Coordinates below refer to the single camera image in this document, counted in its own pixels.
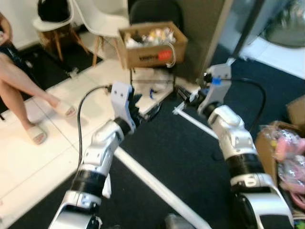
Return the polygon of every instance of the wooden chair leg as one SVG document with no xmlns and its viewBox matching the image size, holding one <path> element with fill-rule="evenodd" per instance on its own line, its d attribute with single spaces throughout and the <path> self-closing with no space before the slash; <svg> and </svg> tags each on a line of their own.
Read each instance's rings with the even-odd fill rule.
<svg viewBox="0 0 305 229">
<path fill-rule="evenodd" d="M 120 61 L 120 63 L 121 63 L 121 67 L 124 68 L 124 67 L 123 67 L 123 63 L 122 63 L 122 60 L 121 60 L 121 56 L 120 56 L 120 53 L 119 53 L 118 42 L 117 42 L 117 39 L 116 39 L 116 38 L 113 39 L 113 43 L 114 43 L 114 48 L 115 48 L 115 50 L 116 50 L 116 54 L 118 55 L 119 61 Z"/>
<path fill-rule="evenodd" d="M 97 52 L 99 50 L 99 46 L 100 46 L 100 36 L 96 35 L 95 36 L 95 49 L 94 49 L 94 55 L 93 55 L 93 61 L 92 61 L 92 66 L 95 67 L 96 66 L 96 62 L 97 62 Z"/>
<path fill-rule="evenodd" d="M 84 45 L 78 34 L 74 31 L 74 29 L 71 27 L 71 33 L 76 38 L 77 43 L 85 50 L 87 54 L 89 54 L 89 51 L 87 47 Z"/>
<path fill-rule="evenodd" d="M 104 51 L 104 42 L 105 42 L 105 39 L 103 36 L 101 36 L 101 42 L 102 42 L 102 50 Z"/>
<path fill-rule="evenodd" d="M 58 36 L 57 31 L 54 31 L 54 35 L 55 35 L 56 48 L 57 48 L 59 58 L 60 58 L 61 61 L 63 61 L 63 57 L 62 57 L 62 53 L 61 53 L 61 44 L 60 44 L 60 41 L 59 41 L 59 36 Z"/>
</svg>

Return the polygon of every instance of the cardboard box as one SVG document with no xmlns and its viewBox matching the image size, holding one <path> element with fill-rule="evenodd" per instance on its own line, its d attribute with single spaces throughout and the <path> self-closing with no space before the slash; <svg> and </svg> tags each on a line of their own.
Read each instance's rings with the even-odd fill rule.
<svg viewBox="0 0 305 229">
<path fill-rule="evenodd" d="M 293 130 L 298 134 L 301 133 L 301 130 L 297 126 L 288 123 L 275 121 L 270 125 L 278 127 L 280 129 Z M 272 180 L 277 185 L 277 164 L 276 160 L 273 157 L 274 149 L 271 147 L 271 140 L 263 134 L 264 131 L 265 130 L 262 130 L 258 133 L 255 141 L 255 147 L 258 152 L 259 158 L 263 164 L 265 172 L 272 177 Z"/>
<path fill-rule="evenodd" d="M 173 22 L 141 23 L 119 30 L 119 56 L 123 68 L 153 67 L 172 62 L 172 49 L 168 45 L 127 49 L 124 42 L 125 33 L 127 32 L 133 35 L 137 31 L 142 36 L 148 35 L 153 29 L 163 29 L 165 27 L 172 29 L 176 38 L 176 42 L 173 44 L 176 52 L 176 63 L 183 62 L 188 40 Z"/>
<path fill-rule="evenodd" d="M 305 95 L 290 102 L 287 110 L 291 123 L 298 126 L 301 137 L 305 137 Z"/>
</svg>

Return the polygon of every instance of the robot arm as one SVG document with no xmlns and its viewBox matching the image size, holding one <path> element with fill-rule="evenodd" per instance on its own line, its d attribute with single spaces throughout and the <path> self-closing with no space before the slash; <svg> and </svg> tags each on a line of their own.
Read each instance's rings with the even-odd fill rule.
<svg viewBox="0 0 305 229">
<path fill-rule="evenodd" d="M 108 176 L 113 154 L 124 136 L 133 133 L 140 124 L 139 109 L 135 106 L 134 89 L 115 83 L 111 101 L 115 119 L 109 120 L 92 136 L 73 184 L 49 229 L 99 229 L 102 221 L 95 216 L 102 203 L 102 190 Z"/>
<path fill-rule="evenodd" d="M 218 136 L 231 175 L 234 212 L 241 223 L 238 228 L 293 228 L 289 207 L 271 177 L 264 172 L 243 120 L 223 105 L 231 85 L 227 81 L 230 78 L 230 66 L 212 66 L 204 76 L 198 94 L 188 104 L 195 106 L 198 114 L 208 119 L 208 124 Z"/>
</svg>

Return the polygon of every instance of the black cable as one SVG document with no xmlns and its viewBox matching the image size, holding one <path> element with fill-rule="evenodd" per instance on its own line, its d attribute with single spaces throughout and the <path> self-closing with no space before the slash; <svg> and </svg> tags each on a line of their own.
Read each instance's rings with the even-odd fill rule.
<svg viewBox="0 0 305 229">
<path fill-rule="evenodd" d="M 250 129 L 249 129 L 249 132 L 253 131 L 254 127 L 257 126 L 258 124 L 258 120 L 259 118 L 261 117 L 262 115 L 262 112 L 264 110 L 264 107 L 265 107 L 265 104 L 266 104 L 266 98 L 267 98 L 267 95 L 266 95 L 266 91 L 265 89 L 259 84 L 259 82 L 255 81 L 255 80 L 252 80 L 252 79 L 248 79 L 248 78 L 241 78 L 241 79 L 231 79 L 231 81 L 233 82 L 241 82 L 241 83 L 249 83 L 249 84 L 252 84 L 256 87 L 258 87 L 260 89 L 260 91 L 262 92 L 262 95 L 263 95 L 263 101 L 262 101 L 262 104 L 261 104 L 261 108 L 259 109 L 258 111 L 258 114 L 256 115 Z"/>
<path fill-rule="evenodd" d="M 112 86 L 111 85 L 103 85 L 103 86 L 98 86 L 86 93 L 86 95 L 82 98 L 79 106 L 78 106 L 78 111 L 77 111 L 77 128 L 78 128 L 78 138 L 79 138 L 79 158 L 78 158 L 78 166 L 81 164 L 82 160 L 82 134 L 81 134 L 81 107 L 85 99 L 90 95 L 92 92 L 98 90 L 98 89 L 107 89 L 108 92 L 111 91 Z"/>
</svg>

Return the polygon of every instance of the black shorts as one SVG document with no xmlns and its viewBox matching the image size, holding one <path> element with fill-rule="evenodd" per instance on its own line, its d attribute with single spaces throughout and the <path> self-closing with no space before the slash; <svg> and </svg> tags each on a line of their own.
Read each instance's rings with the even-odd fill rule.
<svg viewBox="0 0 305 229">
<path fill-rule="evenodd" d="M 29 74 L 29 68 L 13 44 L 10 43 L 0 46 L 0 53 L 7 55 L 17 67 L 22 69 L 26 74 Z"/>
</svg>

